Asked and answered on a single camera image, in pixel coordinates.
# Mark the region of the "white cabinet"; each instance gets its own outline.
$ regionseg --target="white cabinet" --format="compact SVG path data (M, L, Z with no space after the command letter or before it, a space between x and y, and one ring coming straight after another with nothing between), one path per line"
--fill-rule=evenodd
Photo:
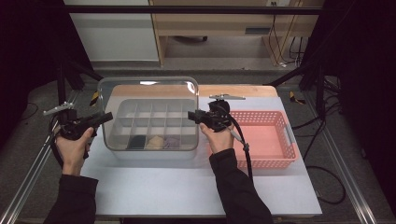
M147 0L64 0L66 5L148 6ZM159 61L149 14L71 13L92 62Z

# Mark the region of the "pink basket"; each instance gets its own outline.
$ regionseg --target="pink basket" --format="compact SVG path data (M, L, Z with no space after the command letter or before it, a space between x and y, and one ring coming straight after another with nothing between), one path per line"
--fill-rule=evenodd
M292 131L283 112L232 111L231 115L238 121L249 144L252 168L286 168L297 160L297 144L292 141ZM242 144L234 140L233 146L238 167L247 167Z

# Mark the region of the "person's right hand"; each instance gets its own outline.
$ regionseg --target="person's right hand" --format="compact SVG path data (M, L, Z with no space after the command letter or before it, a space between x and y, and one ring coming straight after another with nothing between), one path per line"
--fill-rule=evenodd
M233 135L230 132L230 129L233 129L233 125L218 133L208 128L204 123L200 123L199 126L201 132L206 135L207 140L209 140L209 145L212 148L213 154L233 147Z
M56 146L64 160L62 174L79 176L84 164L84 152L90 150L88 141L91 139L92 133L93 128L89 128L76 141L65 139L60 135L56 137Z

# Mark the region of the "transparent storage box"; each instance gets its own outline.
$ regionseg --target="transparent storage box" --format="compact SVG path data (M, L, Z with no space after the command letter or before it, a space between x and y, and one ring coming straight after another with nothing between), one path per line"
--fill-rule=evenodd
M198 126L188 111L198 107L191 77L108 77L99 82L99 105L112 112L103 127L105 145L119 159L189 159Z

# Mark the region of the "tabletop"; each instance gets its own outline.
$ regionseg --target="tabletop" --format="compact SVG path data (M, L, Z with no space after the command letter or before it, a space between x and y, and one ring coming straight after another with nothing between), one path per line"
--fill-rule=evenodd
M206 103L213 100L207 96L222 93L247 98L231 101L231 108L285 111L274 87L250 85L200 85L200 107L206 109ZM188 160L120 160L106 148L103 134L98 132L92 142L90 159L81 173L99 179L97 215L223 217L206 144L205 136L200 133L196 155ZM300 152L298 156L286 169L253 170L255 188L273 216L321 214Z

